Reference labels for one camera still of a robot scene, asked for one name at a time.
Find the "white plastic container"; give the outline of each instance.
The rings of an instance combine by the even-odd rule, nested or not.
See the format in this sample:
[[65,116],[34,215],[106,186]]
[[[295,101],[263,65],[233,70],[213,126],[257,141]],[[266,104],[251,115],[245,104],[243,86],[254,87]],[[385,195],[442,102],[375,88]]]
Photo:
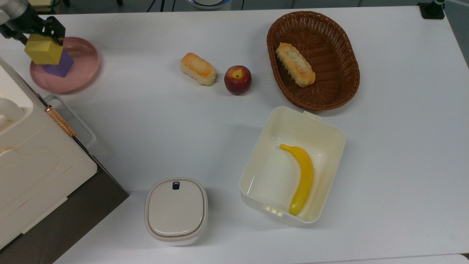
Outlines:
[[25,234],[97,171],[0,58],[0,248]]
[[[239,183],[247,205],[294,227],[319,218],[345,146],[344,133],[320,120],[306,111],[301,114],[287,107],[273,110]],[[297,216],[289,214],[288,208],[301,171],[280,144],[303,148],[314,167],[310,194]]]
[[162,180],[150,189],[145,224],[150,235],[173,246],[193,243],[207,220],[207,193],[189,178]]

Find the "red apple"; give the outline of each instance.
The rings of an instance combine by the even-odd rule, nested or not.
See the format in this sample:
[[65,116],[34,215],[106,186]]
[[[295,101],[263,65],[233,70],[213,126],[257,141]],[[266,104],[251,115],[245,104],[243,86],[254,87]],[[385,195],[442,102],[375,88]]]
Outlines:
[[251,81],[251,72],[241,65],[229,68],[225,74],[225,86],[234,95],[247,92],[251,87]]

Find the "banana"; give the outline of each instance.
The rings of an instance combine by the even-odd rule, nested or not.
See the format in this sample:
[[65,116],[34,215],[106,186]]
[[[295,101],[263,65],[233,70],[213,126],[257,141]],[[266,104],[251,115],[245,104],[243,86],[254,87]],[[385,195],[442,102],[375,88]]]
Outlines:
[[296,189],[295,195],[290,203],[288,212],[294,216],[298,215],[304,207],[308,196],[310,195],[311,185],[313,184],[313,162],[308,153],[300,147],[292,147],[285,144],[280,145],[280,149],[288,151],[300,165],[301,175],[300,184]]

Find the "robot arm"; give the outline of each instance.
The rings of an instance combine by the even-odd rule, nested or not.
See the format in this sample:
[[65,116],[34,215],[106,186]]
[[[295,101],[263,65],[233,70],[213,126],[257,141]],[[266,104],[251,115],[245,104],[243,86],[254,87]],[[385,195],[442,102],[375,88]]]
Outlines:
[[65,27],[53,16],[42,19],[28,0],[0,0],[0,33],[26,44],[24,34],[39,34],[63,45]]

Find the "wicker basket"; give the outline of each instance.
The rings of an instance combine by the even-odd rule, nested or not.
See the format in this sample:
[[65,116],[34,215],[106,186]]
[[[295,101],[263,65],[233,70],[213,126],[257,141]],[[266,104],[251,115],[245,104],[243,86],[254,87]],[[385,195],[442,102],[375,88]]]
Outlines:
[[[290,43],[316,73],[314,84],[301,88],[288,75],[275,55],[280,42]],[[273,75],[285,97],[308,110],[330,110],[355,95],[360,71],[345,31],[329,17],[299,11],[277,19],[267,34]]]

